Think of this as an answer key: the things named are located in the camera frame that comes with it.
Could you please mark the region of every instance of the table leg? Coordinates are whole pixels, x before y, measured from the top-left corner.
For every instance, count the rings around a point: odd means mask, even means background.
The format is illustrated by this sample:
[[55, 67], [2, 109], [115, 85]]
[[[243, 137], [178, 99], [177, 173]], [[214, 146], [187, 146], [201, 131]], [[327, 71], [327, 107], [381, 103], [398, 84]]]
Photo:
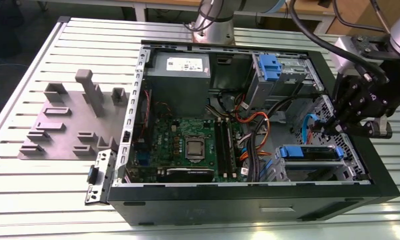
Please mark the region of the table leg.
[[38, 4], [41, 6], [42, 12], [49, 11], [50, 6], [49, 6], [49, 2], [47, 1], [38, 1]]
[[135, 2], [134, 3], [135, 14], [137, 14], [137, 21], [138, 22], [147, 22], [147, 6], [146, 3]]

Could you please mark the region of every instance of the black cable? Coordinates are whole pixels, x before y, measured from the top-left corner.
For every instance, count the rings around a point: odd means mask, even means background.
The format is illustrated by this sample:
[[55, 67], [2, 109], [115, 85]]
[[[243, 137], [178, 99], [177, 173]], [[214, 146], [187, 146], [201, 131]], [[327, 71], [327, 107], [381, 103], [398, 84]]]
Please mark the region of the black cable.
[[217, 96], [217, 100], [218, 100], [218, 104], [219, 104], [221, 108], [225, 110], [226, 114], [229, 114], [229, 116], [234, 120], [237, 120], [235, 116], [233, 116], [233, 112], [229, 111], [229, 109], [227, 109], [227, 107], [226, 107], [226, 105], [225, 105], [225, 103], [222, 101], [223, 100], [223, 91], [219, 91], [218, 96]]
[[[202, 27], [202, 28], [191, 28], [187, 24], [185, 24], [185, 27], [186, 27], [191, 32], [194, 32], [194, 33], [202, 32], [203, 30], [206, 30], [206, 29], [215, 23], [215, 21], [219, 19], [219, 16], [221, 16], [221, 14], [222, 14], [222, 12], [223, 12], [225, 1], [226, 1], [226, 0], [222, 0], [222, 4], [221, 4], [221, 8], [219, 8], [219, 12], [218, 12], [218, 14], [217, 14], [217, 17], [213, 19], [213, 21], [210, 21], [210, 23], [209, 23], [205, 27]], [[199, 13], [201, 13], [201, 8], [202, 8], [203, 2], [205, 2], [205, 0], [202, 0], [202, 2], [201, 2]], [[207, 17], [203, 18], [203, 21], [202, 21], [202, 24], [199, 25], [199, 27], [203, 26], [203, 24], [206, 24], [207, 18], [210, 17], [210, 14], [211, 14], [211, 11], [213, 11], [213, 6], [214, 6], [214, 5], [211, 5], [211, 7], [210, 7], [210, 9], [209, 9], [209, 11], [207, 11], [207, 14], [206, 14]]]
[[285, 1], [285, 5], [286, 5], [286, 10], [285, 10], [285, 18], [287, 19], [289, 16], [290, 16], [290, 6], [289, 6], [289, 3], [287, 1]]
[[322, 38], [319, 38], [309, 30], [309, 28], [303, 24], [303, 21], [299, 18], [299, 15], [295, 12], [295, 2], [297, 2], [297, 0], [291, 1], [289, 12], [291, 13], [291, 17], [293, 17], [293, 20], [294, 20], [297, 26], [299, 27], [301, 31], [305, 33], [305, 35], [307, 36], [307, 38], [310, 38], [310, 40], [313, 42], [315, 42], [321, 47], [323, 47], [325, 49], [330, 50], [333, 53], [335, 53], [337, 55], [339, 55], [341, 57], [343, 57], [345, 59], [347, 59], [349, 61], [351, 61], [355, 65], [359, 65], [361, 67], [363, 67], [365, 70], [367, 72], [373, 73], [373, 75], [378, 78], [378, 82], [379, 83], [386, 83], [387, 82], [386, 74], [385, 74], [383, 70], [377, 65], [374, 65], [370, 62], [367, 62], [358, 55], [355, 55], [351, 52], [341, 49], [338, 46], [335, 46], [331, 43], [329, 43], [327, 41], [325, 41]]
[[255, 13], [255, 26], [258, 29], [261, 29], [261, 24], [259, 24], [259, 13]]
[[391, 33], [391, 28], [390, 28], [389, 22], [386, 20], [385, 14], [382, 12], [379, 3], [377, 2], [377, 0], [370, 0], [370, 2], [373, 4], [373, 8], [375, 10], [377, 17], [381, 21], [381, 25], [383, 26], [385, 33], [390, 34]]
[[383, 32], [386, 33], [386, 30], [381, 27], [377, 27], [377, 26], [369, 26], [369, 25], [361, 25], [361, 24], [354, 24], [351, 22], [347, 22], [345, 19], [343, 19], [343, 16], [341, 14], [341, 11], [339, 11], [339, 6], [338, 6], [338, 0], [333, 0], [333, 4], [334, 4], [334, 12], [335, 12], [335, 16], [337, 16], [337, 19], [339, 20], [339, 22], [346, 25], [347, 27], [351, 27], [351, 28], [358, 28], [358, 29], [366, 29], [366, 30], [373, 30], [373, 31], [378, 31], [378, 32]]
[[[297, 100], [297, 99], [315, 99], [318, 97], [321, 97], [322, 94], [319, 93], [313, 93], [313, 94], [299, 94], [299, 95], [295, 95], [295, 96], [290, 96], [287, 98], [285, 98], [283, 100], [281, 100], [273, 107], [271, 109], [269, 110], [269, 113], [267, 113], [267, 116], [269, 116], [269, 119], [273, 117], [273, 115], [279, 111], [279, 109], [291, 101]], [[265, 117], [263, 116], [259, 116], [261, 119], [257, 123], [257, 126], [254, 128], [254, 131], [253, 131], [253, 134], [251, 134], [251, 137], [249, 139], [249, 158], [250, 158], [250, 172], [251, 172], [251, 162], [255, 166], [255, 172], [258, 171], [258, 176], [257, 175], [253, 175], [253, 182], [259, 182], [261, 179], [259, 179], [259, 172], [261, 172], [261, 158], [259, 158], [259, 154], [257, 152], [257, 135], [258, 135], [258, 132], [261, 131], [261, 128], [262, 128], [262, 125], [265, 124]]]

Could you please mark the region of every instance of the motherboard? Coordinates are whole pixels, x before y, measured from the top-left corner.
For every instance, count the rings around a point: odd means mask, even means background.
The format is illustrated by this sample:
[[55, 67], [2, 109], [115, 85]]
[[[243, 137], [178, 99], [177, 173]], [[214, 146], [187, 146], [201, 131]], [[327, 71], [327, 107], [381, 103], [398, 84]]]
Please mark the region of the motherboard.
[[151, 151], [137, 152], [129, 170], [133, 182], [243, 181], [234, 141], [241, 131], [229, 119], [157, 119]]

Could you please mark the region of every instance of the workbench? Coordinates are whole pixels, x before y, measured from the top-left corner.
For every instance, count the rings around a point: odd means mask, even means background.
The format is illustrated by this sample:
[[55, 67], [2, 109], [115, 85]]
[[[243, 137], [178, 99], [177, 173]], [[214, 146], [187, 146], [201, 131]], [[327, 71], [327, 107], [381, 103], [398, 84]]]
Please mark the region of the workbench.
[[[322, 38], [334, 43], [337, 35]], [[190, 42], [179, 24], [73, 18], [59, 22], [0, 114], [0, 237], [47, 239], [400, 239], [400, 197], [323, 222], [130, 226], [111, 206], [85, 206], [93, 161], [19, 160], [19, 150], [46, 101], [49, 83], [82, 91], [78, 69], [91, 69], [103, 92], [131, 92], [142, 40]], [[239, 46], [329, 52], [302, 33], [235, 29]], [[393, 139], [373, 142], [400, 190], [400, 108]]]
[[[201, 1], [202, 0], [49, 0], [38, 2], [45, 11], [49, 7], [47, 2], [131, 7], [135, 9], [137, 20], [139, 22], [147, 22], [147, 9], [166, 9], [197, 12], [199, 10]], [[317, 0], [299, 0], [295, 4], [295, 8], [298, 17], [302, 20], [319, 21], [314, 32], [317, 34], [326, 34], [335, 19], [333, 5], [330, 6], [330, 8], [325, 8], [318, 5]], [[263, 12], [237, 11], [235, 14], [257, 17], [285, 18], [286, 10], [287, 6], [283, 5], [281, 10], [275, 13], [263, 13], [267, 11], [267, 9], [265, 9]]]

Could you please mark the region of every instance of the blue latch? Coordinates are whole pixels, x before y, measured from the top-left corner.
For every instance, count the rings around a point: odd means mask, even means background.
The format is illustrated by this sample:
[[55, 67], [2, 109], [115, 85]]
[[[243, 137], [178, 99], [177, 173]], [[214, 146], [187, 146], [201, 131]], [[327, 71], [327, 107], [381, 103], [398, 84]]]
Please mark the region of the blue latch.
[[259, 67], [265, 72], [265, 79], [267, 82], [275, 82], [282, 75], [282, 64], [275, 55], [259, 55]]
[[345, 158], [345, 150], [341, 146], [335, 148], [339, 159]]

